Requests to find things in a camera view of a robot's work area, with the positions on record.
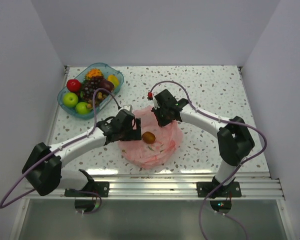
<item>red fruit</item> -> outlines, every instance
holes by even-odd
[[[148,99],[153,100],[153,94],[151,92],[148,92]]]
[[[79,80],[77,80],[77,79],[70,79],[70,80],[66,83],[66,87],[68,88],[68,90],[69,90],[70,92],[77,93],[78,91],[80,91],[81,83],[80,83]]]
[[[114,89],[114,85],[113,85],[113,83],[104,79],[99,83],[99,88],[106,89],[109,92],[111,92]]]

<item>grapes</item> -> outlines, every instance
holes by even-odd
[[[100,87],[100,83],[105,80],[103,76],[94,76],[90,80],[86,80],[82,86],[82,99],[87,103],[92,102],[92,97],[95,92]],[[100,104],[102,100],[96,97],[96,106]]]

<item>yellow fruit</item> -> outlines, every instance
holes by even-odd
[[[146,144],[153,144],[155,142],[155,136],[153,133],[146,131],[143,135],[142,135],[142,139]]]
[[[97,69],[97,68],[94,68],[94,69],[91,69],[86,75],[85,75],[85,79],[86,80],[90,80],[92,77],[103,77],[103,74],[102,72],[100,71],[100,69]]]
[[[107,80],[110,81],[115,88],[120,85],[120,82],[115,75],[109,75]]]
[[[99,100],[101,100],[102,99],[102,93],[98,92],[98,96],[97,97],[98,97]]]

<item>glass panel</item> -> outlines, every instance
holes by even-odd
[[[201,200],[104,200],[100,211],[82,216],[74,201],[31,200],[21,240],[201,240],[198,211]],[[285,240],[274,200],[234,200],[229,215],[247,229],[251,240]],[[203,226],[211,240],[245,240],[234,221],[214,214],[209,203]]]

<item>green apple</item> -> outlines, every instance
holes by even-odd
[[[78,96],[73,92],[68,92],[63,96],[63,104],[66,105],[68,108],[73,108],[77,105],[79,98]]]
[[[87,108],[86,106],[88,105],[88,103],[85,102],[79,102],[76,106],[75,106],[75,110],[78,114],[88,114],[91,111],[91,108]]]

